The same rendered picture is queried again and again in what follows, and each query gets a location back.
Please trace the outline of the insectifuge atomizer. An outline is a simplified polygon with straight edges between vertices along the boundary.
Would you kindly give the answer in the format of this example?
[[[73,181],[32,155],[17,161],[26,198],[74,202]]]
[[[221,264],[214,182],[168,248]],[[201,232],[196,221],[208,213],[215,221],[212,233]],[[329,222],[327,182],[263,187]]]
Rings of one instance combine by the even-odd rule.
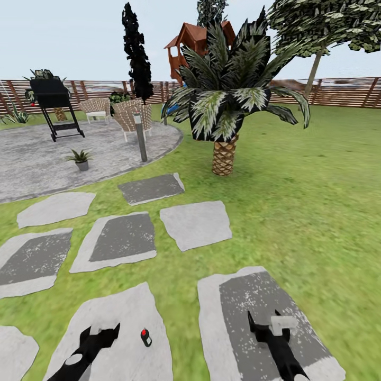
[[[152,338],[147,329],[142,330],[140,337],[146,347],[149,347],[152,344]]]

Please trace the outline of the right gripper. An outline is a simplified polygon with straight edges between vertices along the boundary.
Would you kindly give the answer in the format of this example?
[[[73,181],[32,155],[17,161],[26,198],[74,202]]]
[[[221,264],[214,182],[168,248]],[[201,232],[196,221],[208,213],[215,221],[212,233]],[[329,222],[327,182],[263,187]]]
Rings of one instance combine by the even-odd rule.
[[[250,311],[248,311],[248,320],[250,325],[250,332],[256,333],[258,342],[266,342],[268,344],[270,354],[273,357],[275,355],[275,351],[279,351],[280,349],[287,349],[288,351],[292,351],[288,345],[288,341],[290,341],[290,328],[282,329],[282,336],[274,336],[269,329],[269,325],[255,324],[251,317]]]

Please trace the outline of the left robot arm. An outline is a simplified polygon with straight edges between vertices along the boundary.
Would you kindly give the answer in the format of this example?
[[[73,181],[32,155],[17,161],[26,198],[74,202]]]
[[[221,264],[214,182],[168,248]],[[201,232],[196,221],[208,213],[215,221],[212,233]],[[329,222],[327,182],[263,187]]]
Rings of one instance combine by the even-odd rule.
[[[103,326],[115,326],[115,329],[102,329]],[[49,381],[89,381],[92,362],[102,348],[110,348],[118,338],[119,318],[106,317],[93,319],[92,326],[80,335],[80,349],[77,349],[63,368],[50,377]]]

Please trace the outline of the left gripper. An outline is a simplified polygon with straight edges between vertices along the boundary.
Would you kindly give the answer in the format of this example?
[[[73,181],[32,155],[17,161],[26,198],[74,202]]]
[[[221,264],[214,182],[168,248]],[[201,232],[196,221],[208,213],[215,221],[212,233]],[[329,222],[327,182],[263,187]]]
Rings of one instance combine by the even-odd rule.
[[[110,348],[118,338],[119,327],[120,324],[117,324],[115,329],[102,329],[98,335],[89,335],[89,331],[92,330],[90,326],[80,335],[80,348],[87,343],[93,343],[97,348],[97,354],[102,348]]]

